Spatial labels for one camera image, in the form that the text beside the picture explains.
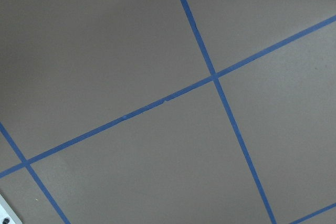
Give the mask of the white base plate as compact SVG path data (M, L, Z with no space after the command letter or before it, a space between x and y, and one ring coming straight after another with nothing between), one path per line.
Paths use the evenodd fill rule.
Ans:
M19 217L15 214L10 205L1 196L0 198L0 223L1 224L23 224Z

